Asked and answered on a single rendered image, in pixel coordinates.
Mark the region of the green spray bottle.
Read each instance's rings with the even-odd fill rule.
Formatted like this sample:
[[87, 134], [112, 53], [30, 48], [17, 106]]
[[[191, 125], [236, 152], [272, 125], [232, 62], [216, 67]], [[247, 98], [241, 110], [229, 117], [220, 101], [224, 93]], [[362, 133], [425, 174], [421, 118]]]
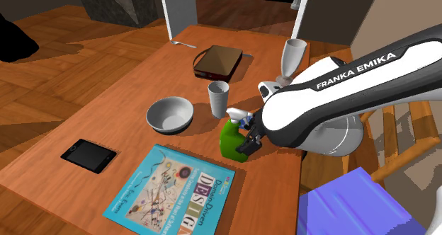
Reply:
[[245, 136], [239, 132], [239, 129], [245, 130], [244, 126], [249, 124], [253, 114], [237, 108], [228, 108], [226, 113], [229, 115], [229, 120], [220, 133], [221, 155], [233, 161], [245, 162], [248, 156], [236, 151], [236, 148], [245, 140]]

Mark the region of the grey cup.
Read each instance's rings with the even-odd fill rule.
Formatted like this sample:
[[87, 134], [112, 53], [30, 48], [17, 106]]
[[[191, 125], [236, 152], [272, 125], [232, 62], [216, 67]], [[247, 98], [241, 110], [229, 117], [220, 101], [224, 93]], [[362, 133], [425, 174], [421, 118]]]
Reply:
[[225, 116], [229, 89], [229, 84], [225, 81], [213, 81], [208, 85], [212, 115], [218, 119]]

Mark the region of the dark brown flat box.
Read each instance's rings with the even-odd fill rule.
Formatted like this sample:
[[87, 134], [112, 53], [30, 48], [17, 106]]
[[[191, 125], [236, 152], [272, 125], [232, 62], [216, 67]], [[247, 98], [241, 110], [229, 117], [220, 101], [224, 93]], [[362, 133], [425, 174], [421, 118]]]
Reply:
[[241, 49], [212, 45], [193, 60], [195, 76], [229, 82], [243, 56]]

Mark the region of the white tall goblet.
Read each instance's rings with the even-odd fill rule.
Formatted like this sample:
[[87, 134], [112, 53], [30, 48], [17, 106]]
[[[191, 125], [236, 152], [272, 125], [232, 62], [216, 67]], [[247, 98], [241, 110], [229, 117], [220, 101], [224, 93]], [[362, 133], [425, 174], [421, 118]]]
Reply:
[[299, 67], [306, 47], [307, 43], [304, 40], [286, 40], [281, 56], [281, 75], [276, 78], [281, 86], [288, 86], [292, 82], [291, 75]]

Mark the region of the grey bowl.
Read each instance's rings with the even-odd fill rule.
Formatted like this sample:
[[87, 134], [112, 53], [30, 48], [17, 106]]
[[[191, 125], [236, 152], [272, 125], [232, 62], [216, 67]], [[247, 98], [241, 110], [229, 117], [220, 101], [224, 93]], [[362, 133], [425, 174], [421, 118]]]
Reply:
[[171, 134], [184, 130], [191, 123], [193, 114], [193, 104], [189, 100], [170, 96], [149, 107], [146, 121], [157, 132]]

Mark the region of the blue book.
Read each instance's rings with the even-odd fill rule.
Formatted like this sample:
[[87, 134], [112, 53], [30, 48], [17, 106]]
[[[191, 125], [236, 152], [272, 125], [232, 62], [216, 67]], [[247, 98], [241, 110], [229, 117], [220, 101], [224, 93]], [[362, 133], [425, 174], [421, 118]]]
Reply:
[[234, 175], [156, 144], [103, 215], [139, 235], [215, 235]]

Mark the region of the silver spoon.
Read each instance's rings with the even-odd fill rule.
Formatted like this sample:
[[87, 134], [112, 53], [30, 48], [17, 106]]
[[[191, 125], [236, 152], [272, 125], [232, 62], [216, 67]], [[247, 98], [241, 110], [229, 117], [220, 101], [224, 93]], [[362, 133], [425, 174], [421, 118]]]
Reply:
[[173, 41], [173, 40], [170, 40], [170, 43], [173, 45], [184, 45], [186, 47], [197, 48], [195, 45], [189, 45], [189, 44], [186, 44], [183, 42], [178, 42], [178, 41]]

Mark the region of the wooden table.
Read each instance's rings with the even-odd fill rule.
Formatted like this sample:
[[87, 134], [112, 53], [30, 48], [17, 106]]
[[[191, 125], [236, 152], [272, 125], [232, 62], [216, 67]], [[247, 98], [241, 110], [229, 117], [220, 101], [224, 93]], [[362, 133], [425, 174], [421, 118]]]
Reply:
[[[212, 116], [208, 81], [193, 74], [194, 57], [211, 45], [236, 47], [246, 57], [229, 87], [228, 103], [256, 110], [257, 86], [280, 72], [285, 37], [191, 26], [165, 44], [101, 95], [0, 170], [7, 193], [26, 199], [0, 206], [0, 235], [135, 235], [106, 219], [103, 212], [149, 150], [160, 144], [235, 171], [216, 235], [296, 235], [300, 154], [270, 142], [245, 163], [221, 156], [222, 120]], [[165, 134], [146, 121], [156, 101], [178, 96], [193, 104], [191, 123]], [[117, 153], [100, 174], [60, 156], [79, 139]]]

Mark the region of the white door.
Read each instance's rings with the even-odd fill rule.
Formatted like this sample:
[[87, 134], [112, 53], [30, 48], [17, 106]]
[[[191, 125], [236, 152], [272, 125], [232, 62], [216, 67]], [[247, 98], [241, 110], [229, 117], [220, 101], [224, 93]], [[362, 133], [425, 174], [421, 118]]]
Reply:
[[196, 0], [161, 0], [169, 39], [190, 25], [198, 24]]

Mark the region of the wooden chair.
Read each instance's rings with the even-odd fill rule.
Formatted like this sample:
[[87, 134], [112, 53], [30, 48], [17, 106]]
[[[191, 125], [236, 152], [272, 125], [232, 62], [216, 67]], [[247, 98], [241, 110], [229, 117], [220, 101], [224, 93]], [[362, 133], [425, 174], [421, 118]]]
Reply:
[[441, 142], [436, 123], [428, 101], [408, 103], [412, 119], [415, 144], [399, 154], [395, 107], [382, 109], [384, 124], [385, 165], [371, 174], [374, 182], [379, 183], [409, 162], [432, 149]]

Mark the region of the black tablet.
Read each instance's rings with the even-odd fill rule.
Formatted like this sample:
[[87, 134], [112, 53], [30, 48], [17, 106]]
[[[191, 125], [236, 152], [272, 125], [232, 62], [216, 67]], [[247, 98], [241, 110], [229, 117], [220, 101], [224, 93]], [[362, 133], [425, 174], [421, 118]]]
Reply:
[[79, 139], [60, 158], [93, 173], [100, 174], [116, 156], [115, 151], [85, 139]]

